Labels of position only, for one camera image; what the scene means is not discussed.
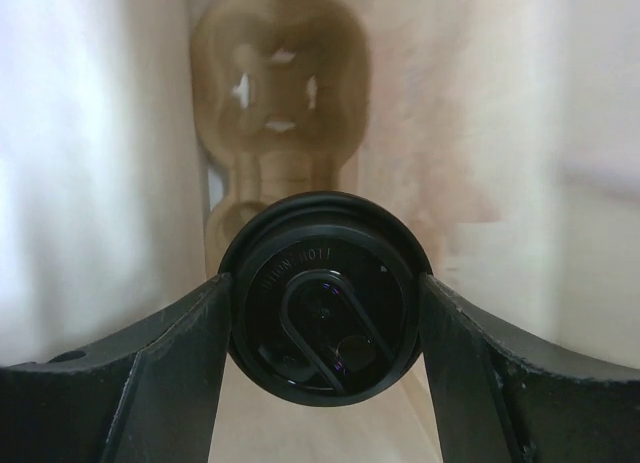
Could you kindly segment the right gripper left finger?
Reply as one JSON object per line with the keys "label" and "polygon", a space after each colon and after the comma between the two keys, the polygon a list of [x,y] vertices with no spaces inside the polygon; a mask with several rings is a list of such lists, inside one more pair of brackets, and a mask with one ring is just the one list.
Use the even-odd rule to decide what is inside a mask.
{"label": "right gripper left finger", "polygon": [[2,461],[207,461],[231,283],[216,276],[108,337],[2,368]]}

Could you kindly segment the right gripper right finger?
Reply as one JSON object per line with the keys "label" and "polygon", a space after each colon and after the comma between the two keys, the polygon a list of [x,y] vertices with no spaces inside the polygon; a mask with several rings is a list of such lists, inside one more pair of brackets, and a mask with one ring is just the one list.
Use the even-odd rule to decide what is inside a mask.
{"label": "right gripper right finger", "polygon": [[638,461],[638,370],[537,337],[431,275],[419,309],[444,461]]}

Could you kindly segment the black plastic cup lid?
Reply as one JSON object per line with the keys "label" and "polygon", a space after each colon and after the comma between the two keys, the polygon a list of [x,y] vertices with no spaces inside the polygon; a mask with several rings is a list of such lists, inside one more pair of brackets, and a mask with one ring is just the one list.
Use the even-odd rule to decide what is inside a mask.
{"label": "black plastic cup lid", "polygon": [[229,353],[257,386],[339,407],[399,381],[420,356],[419,280],[431,270],[409,228],[343,192],[285,198],[232,240]]}

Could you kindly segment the cream bear paper bag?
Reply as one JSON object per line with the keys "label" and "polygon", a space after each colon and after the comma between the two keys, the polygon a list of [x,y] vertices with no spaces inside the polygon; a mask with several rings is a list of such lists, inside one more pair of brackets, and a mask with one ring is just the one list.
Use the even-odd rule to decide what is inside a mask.
{"label": "cream bear paper bag", "polygon": [[[214,0],[1,0],[1,370],[174,304],[228,187],[195,126]],[[639,372],[639,0],[340,0],[370,51],[335,190],[431,275],[537,337]],[[229,342],[205,462],[446,462],[421,353],[365,401],[278,398]]]}

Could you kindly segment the tan cardboard cup carrier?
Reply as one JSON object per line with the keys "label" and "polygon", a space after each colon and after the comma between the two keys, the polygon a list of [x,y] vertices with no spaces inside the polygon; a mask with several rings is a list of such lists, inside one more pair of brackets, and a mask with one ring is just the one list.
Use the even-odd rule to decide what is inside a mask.
{"label": "tan cardboard cup carrier", "polygon": [[338,188],[365,135],[370,51],[340,0],[214,0],[193,31],[191,72],[197,135],[228,176],[205,226],[215,274],[267,206]]}

